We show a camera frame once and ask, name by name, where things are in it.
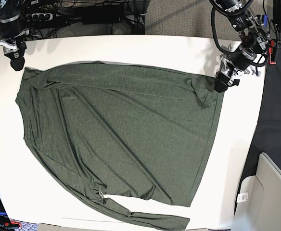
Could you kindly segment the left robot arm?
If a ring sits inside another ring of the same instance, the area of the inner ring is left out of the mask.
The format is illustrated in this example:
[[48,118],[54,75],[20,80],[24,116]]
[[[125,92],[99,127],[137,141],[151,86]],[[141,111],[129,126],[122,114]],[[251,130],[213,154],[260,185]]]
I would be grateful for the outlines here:
[[[269,32],[266,29],[267,15],[254,15],[250,9],[251,0],[211,0],[210,22],[213,40],[222,53],[221,66],[214,81],[215,91],[222,93],[229,87],[238,86],[236,77],[255,74],[260,76],[258,69],[269,60]],[[240,45],[229,51],[219,44],[216,32],[216,13],[225,16],[232,28],[238,32]]]

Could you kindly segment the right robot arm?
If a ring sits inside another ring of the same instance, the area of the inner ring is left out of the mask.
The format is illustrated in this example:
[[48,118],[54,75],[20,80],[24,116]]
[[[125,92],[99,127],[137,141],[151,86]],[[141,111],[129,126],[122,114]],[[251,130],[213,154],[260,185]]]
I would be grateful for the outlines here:
[[27,32],[23,27],[21,7],[20,0],[0,0],[0,46],[15,71],[23,69],[27,49],[22,41],[22,36],[26,36]]

